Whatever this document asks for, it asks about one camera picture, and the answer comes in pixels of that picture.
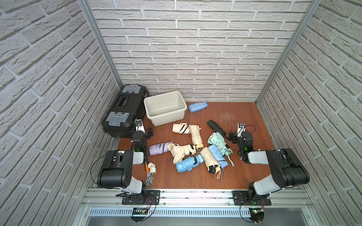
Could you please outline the lilac umbrella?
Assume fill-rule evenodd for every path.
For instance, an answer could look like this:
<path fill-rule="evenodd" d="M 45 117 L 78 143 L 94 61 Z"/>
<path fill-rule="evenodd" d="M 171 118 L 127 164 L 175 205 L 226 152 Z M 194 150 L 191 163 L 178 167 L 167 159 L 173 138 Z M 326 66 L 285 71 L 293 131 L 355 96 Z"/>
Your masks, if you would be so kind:
<path fill-rule="evenodd" d="M 150 146 L 150 148 L 149 148 L 150 155 L 154 156 L 154 155 L 163 154 L 163 153 L 168 152 L 169 149 L 167 146 L 170 144 L 173 144 L 173 142 L 159 143 L 159 144 Z"/>

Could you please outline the white plastic storage box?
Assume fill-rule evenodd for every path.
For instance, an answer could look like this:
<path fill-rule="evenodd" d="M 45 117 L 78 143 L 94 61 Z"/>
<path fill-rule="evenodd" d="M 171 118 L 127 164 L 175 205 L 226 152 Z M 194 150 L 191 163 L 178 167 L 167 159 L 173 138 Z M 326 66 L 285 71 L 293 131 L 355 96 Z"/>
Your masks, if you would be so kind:
<path fill-rule="evenodd" d="M 147 97 L 144 106 L 147 118 L 155 127 L 183 119 L 187 110 L 179 91 Z"/>

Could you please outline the light blue umbrella front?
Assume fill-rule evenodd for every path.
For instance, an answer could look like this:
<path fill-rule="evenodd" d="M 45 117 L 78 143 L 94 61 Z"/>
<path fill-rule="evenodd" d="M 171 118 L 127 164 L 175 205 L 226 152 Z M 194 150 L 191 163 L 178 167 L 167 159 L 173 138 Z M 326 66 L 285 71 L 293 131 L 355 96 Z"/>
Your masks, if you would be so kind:
<path fill-rule="evenodd" d="M 193 168 L 199 166 L 201 163 L 204 162 L 204 159 L 202 155 L 198 154 L 195 156 L 190 156 L 185 160 L 182 160 L 181 162 L 177 163 L 176 169 L 179 173 L 183 172 L 190 172 Z"/>

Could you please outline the beige umbrella black stripes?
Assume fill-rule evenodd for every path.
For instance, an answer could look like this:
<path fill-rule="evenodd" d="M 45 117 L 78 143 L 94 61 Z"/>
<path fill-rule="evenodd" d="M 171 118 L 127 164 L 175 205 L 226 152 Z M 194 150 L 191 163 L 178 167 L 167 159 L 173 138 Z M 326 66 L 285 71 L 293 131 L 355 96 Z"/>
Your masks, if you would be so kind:
<path fill-rule="evenodd" d="M 173 132 L 178 134 L 190 134 L 190 128 L 187 123 L 173 124 Z"/>

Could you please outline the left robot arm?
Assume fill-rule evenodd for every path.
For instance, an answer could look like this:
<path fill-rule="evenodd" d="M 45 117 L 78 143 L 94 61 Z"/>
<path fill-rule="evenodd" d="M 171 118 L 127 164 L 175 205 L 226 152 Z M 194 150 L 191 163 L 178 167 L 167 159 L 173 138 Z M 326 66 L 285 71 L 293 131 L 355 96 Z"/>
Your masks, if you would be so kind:
<path fill-rule="evenodd" d="M 132 202 L 149 200 L 146 195 L 146 185 L 143 181 L 133 177 L 133 166 L 144 165 L 148 162 L 149 149 L 147 140 L 153 136 L 153 129 L 147 132 L 137 130 L 133 134 L 130 150 L 111 150 L 94 161 L 96 164 L 103 160 L 97 177 L 91 178 L 100 188 L 119 189 L 122 193 L 118 197 L 124 200 L 130 198 Z"/>

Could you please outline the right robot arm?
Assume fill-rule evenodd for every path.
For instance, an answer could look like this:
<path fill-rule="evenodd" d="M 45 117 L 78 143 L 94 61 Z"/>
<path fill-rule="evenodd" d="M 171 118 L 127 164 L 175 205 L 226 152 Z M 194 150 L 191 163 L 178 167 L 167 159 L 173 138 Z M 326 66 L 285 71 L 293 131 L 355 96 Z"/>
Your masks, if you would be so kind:
<path fill-rule="evenodd" d="M 238 145 L 238 155 L 244 163 L 267 165 L 271 172 L 269 176 L 250 183 L 240 198 L 241 202 L 266 203 L 271 193 L 309 183 L 310 175 L 292 149 L 256 151 L 252 133 L 248 131 L 230 132 L 229 140 Z"/>

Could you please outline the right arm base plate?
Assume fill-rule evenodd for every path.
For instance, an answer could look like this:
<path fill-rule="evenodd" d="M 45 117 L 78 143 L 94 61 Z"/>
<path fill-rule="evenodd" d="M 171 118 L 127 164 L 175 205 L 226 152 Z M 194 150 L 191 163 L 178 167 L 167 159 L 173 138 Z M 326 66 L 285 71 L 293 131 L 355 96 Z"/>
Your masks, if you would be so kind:
<path fill-rule="evenodd" d="M 271 200 L 268 195 L 257 195 L 249 190 L 234 190 L 232 191 L 234 204 L 241 205 L 256 205 L 256 206 L 271 206 Z"/>

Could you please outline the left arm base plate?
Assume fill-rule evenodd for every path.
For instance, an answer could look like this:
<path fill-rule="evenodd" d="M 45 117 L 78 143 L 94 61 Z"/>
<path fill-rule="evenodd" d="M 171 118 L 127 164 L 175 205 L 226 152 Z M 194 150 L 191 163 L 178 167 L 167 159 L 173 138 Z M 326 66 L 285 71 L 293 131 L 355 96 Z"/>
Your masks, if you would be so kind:
<path fill-rule="evenodd" d="M 122 205 L 159 205 L 160 190 L 146 190 L 141 194 L 123 196 Z"/>

